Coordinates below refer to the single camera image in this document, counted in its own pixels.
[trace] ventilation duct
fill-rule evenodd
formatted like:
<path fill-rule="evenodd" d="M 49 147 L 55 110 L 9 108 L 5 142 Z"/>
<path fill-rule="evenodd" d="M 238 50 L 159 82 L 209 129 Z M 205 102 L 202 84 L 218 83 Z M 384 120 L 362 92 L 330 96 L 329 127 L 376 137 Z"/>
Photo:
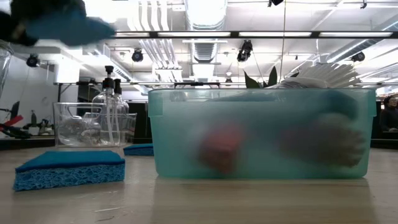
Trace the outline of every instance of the ventilation duct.
<path fill-rule="evenodd" d="M 223 30 L 228 0 L 184 0 L 190 30 Z M 216 56 L 218 44 L 192 44 L 193 58 L 210 63 Z"/>
<path fill-rule="evenodd" d="M 374 30 L 377 31 L 398 31 L 398 15 L 390 18 L 388 21 L 382 23 L 381 25 L 377 26 Z M 367 40 L 354 40 L 351 43 L 347 44 L 346 46 L 340 48 L 336 52 L 330 54 L 326 61 L 328 63 L 337 63 L 346 58 L 352 57 L 361 51 L 371 47 L 383 39 L 367 39 Z"/>

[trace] red tool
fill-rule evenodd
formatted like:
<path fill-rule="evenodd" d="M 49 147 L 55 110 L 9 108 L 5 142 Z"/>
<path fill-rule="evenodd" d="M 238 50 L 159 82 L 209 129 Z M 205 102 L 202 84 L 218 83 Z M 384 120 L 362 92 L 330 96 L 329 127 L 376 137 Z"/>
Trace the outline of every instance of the red tool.
<path fill-rule="evenodd" d="M 5 122 L 4 125 L 12 126 L 12 125 L 14 125 L 14 124 L 16 124 L 16 123 L 22 121 L 23 119 L 24 119 L 24 117 L 22 117 L 21 115 L 18 115 L 18 116 L 16 116 L 15 118 L 13 118 L 13 119 L 11 119 L 11 120 Z"/>

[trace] scrub sponge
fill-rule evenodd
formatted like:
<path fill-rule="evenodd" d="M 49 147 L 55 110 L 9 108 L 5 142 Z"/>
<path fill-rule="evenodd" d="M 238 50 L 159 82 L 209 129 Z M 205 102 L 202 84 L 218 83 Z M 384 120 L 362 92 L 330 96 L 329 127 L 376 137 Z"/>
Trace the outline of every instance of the scrub sponge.
<path fill-rule="evenodd" d="M 112 151 L 49 151 L 16 168 L 14 190 L 122 181 L 124 166 Z"/>
<path fill-rule="evenodd" d="M 153 156 L 154 145 L 153 144 L 138 144 L 124 148 L 125 156 Z"/>

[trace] spotlight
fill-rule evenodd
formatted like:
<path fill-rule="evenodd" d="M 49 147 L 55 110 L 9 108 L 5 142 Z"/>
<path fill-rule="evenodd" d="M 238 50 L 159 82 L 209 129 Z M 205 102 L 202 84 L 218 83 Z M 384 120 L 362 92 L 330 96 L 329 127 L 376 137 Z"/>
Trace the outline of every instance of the spotlight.
<path fill-rule="evenodd" d="M 144 56 L 142 55 L 142 50 L 134 49 L 134 53 L 132 54 L 131 59 L 133 62 L 141 62 L 144 59 Z"/>
<path fill-rule="evenodd" d="M 251 44 L 250 40 L 244 40 L 243 45 L 241 49 L 239 50 L 238 53 L 238 58 L 237 60 L 239 62 L 245 62 L 249 59 L 250 57 L 250 52 L 253 50 L 253 45 Z"/>
<path fill-rule="evenodd" d="M 29 58 L 26 60 L 26 65 L 31 68 L 37 68 L 40 66 L 39 55 L 31 54 Z"/>
<path fill-rule="evenodd" d="M 365 54 L 363 52 L 360 52 L 360 53 L 352 56 L 351 60 L 353 62 L 362 62 L 363 60 L 365 60 Z"/>

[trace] person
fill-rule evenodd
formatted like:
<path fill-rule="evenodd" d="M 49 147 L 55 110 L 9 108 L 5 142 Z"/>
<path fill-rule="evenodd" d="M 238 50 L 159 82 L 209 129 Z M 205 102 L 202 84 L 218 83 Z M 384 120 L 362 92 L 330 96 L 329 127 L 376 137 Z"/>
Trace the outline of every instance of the person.
<path fill-rule="evenodd" d="M 397 99 L 388 96 L 383 100 L 384 110 L 380 113 L 380 125 L 383 131 L 398 131 Z"/>

